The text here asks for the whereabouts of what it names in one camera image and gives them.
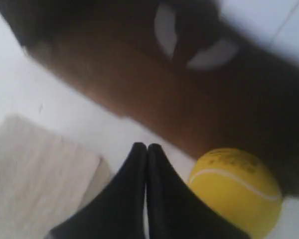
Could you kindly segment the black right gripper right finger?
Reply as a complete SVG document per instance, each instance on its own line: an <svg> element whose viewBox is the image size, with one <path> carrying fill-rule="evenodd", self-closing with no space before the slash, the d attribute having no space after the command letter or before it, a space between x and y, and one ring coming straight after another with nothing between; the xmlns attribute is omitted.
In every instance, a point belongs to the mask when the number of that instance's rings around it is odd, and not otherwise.
<svg viewBox="0 0 299 239"><path fill-rule="evenodd" d="M148 147L147 211L151 239L247 239L183 182L159 144Z"/></svg>

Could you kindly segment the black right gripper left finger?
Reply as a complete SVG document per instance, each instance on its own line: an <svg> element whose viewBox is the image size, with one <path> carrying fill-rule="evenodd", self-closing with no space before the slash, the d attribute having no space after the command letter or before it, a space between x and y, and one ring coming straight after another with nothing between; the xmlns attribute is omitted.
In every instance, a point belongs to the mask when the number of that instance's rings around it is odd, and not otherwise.
<svg viewBox="0 0 299 239"><path fill-rule="evenodd" d="M49 239L143 239L147 147L134 143L122 167L87 206L52 228Z"/></svg>

